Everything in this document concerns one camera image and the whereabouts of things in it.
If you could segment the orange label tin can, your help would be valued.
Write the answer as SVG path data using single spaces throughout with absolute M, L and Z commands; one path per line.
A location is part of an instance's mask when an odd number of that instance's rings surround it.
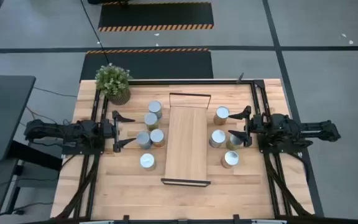
M 163 147 L 165 144 L 165 135 L 161 129 L 155 129 L 150 133 L 150 140 L 155 147 Z

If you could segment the Oranges label tin can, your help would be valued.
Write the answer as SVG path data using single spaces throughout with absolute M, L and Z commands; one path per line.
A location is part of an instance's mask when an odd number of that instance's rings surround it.
M 145 153 L 140 157 L 140 165 L 145 170 L 154 170 L 156 167 L 156 161 L 152 154 Z

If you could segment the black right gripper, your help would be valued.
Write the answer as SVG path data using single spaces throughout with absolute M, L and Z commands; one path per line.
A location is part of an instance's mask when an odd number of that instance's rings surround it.
M 233 146 L 244 146 L 249 147 L 252 144 L 251 133 L 264 133 L 264 117 L 265 113 L 255 114 L 253 118 L 250 118 L 250 114 L 252 112 L 251 106 L 246 106 L 241 113 L 238 114 L 230 114 L 229 118 L 232 119 L 246 119 L 246 125 L 244 126 L 244 131 L 234 131 L 229 130 L 228 132 L 231 134 L 229 138 L 229 142 Z

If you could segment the teal label tin can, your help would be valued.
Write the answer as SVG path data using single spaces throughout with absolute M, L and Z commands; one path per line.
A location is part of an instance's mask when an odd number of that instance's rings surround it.
M 148 106 L 149 112 L 156 115 L 157 119 L 162 117 L 162 105 L 159 101 L 151 101 Z

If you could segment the wooden shelf black metal frame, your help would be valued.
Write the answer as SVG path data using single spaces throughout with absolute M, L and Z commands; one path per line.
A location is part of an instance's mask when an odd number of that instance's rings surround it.
M 170 105 L 165 185 L 207 187 L 208 107 Z

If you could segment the blue-grey label tin can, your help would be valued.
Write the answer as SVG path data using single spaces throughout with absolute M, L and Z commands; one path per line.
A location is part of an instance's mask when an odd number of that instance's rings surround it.
M 152 147 L 152 141 L 150 139 L 150 134 L 146 131 L 141 131 L 137 135 L 136 142 L 142 149 L 150 149 Z

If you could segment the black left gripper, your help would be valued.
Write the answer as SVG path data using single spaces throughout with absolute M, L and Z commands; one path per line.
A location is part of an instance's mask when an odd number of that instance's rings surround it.
M 117 111 L 112 112 L 112 118 L 113 118 L 113 124 L 110 123 L 110 121 L 106 118 L 103 118 L 101 120 L 101 127 L 103 130 L 103 137 L 105 139 L 114 139 L 113 144 L 113 151 L 114 152 L 121 152 L 121 149 L 130 142 L 134 141 L 135 138 L 129 138 L 124 140 L 118 140 L 119 137 L 119 130 L 118 130 L 118 122 L 121 123 L 131 123 L 134 122 L 134 119 L 125 118 Z

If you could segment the potted green plant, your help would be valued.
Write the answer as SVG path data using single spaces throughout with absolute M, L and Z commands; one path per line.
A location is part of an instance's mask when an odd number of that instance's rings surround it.
M 96 71 L 96 89 L 114 105 L 126 104 L 130 97 L 130 71 L 113 64 L 102 65 Z

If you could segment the yellow-green label tin can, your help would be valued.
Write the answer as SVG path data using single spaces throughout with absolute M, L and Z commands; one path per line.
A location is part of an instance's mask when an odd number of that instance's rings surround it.
M 158 117 L 155 113 L 147 113 L 144 116 L 144 123 L 149 131 L 158 129 Z

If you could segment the black aluminium rig frame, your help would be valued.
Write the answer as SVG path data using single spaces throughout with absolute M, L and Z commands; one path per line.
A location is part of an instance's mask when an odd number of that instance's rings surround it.
M 74 120 L 88 119 L 92 109 L 97 115 L 110 116 L 116 110 L 129 118 L 129 123 L 119 127 L 120 137 L 134 139 L 146 129 L 144 115 L 151 101 L 161 102 L 163 117 L 160 128 L 168 131 L 171 106 L 205 107 L 208 110 L 208 131 L 216 125 L 213 116 L 219 106 L 226 106 L 232 113 L 241 112 L 254 100 L 261 99 L 259 90 L 248 82 L 234 80 L 169 80 L 141 82 L 131 86 L 132 96 L 122 106 L 95 102 L 95 84 L 92 80 L 80 83 Z M 225 147 L 208 148 L 207 187 L 165 185 L 166 149 L 153 147 L 150 153 L 156 160 L 154 170 L 140 166 L 144 150 L 132 141 L 120 153 L 112 150 L 112 140 L 107 140 L 105 152 L 99 160 L 93 207 L 94 220 L 120 220 L 128 215 L 130 220 L 216 220 L 231 219 L 239 215 L 248 218 L 274 216 L 270 196 L 269 177 L 264 157 L 256 144 L 238 151 L 238 165 L 226 169 L 221 165 Z

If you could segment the Corn label tin can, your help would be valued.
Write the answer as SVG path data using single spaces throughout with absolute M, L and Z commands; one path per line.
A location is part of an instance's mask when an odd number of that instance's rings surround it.
M 230 169 L 233 166 L 238 165 L 239 155 L 235 151 L 227 151 L 221 158 L 221 164 L 223 167 Z

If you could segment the tan label tin can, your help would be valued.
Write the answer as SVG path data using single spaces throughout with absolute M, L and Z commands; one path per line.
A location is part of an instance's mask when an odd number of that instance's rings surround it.
M 229 117 L 229 109 L 225 106 L 217 108 L 213 121 L 215 125 L 224 125 Z

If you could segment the green label tin can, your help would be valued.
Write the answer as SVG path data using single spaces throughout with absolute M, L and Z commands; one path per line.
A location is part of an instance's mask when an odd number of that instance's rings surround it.
M 231 134 L 229 139 L 226 141 L 226 148 L 231 151 L 235 151 L 237 148 L 239 148 L 242 145 L 242 143 L 243 140 Z

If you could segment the Peaches label tin can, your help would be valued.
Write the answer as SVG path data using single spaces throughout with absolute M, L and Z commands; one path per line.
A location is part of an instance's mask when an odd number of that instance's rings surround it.
M 223 130 L 216 129 L 211 133 L 209 145 L 213 148 L 219 148 L 226 141 L 226 135 Z

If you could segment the black desk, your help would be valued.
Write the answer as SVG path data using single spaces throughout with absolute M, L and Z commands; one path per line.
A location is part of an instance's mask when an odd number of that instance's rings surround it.
M 62 167 L 61 158 L 14 140 L 35 81 L 34 76 L 0 75 L 0 163 L 13 162 L 10 176 L 14 175 L 19 160 L 56 171 Z

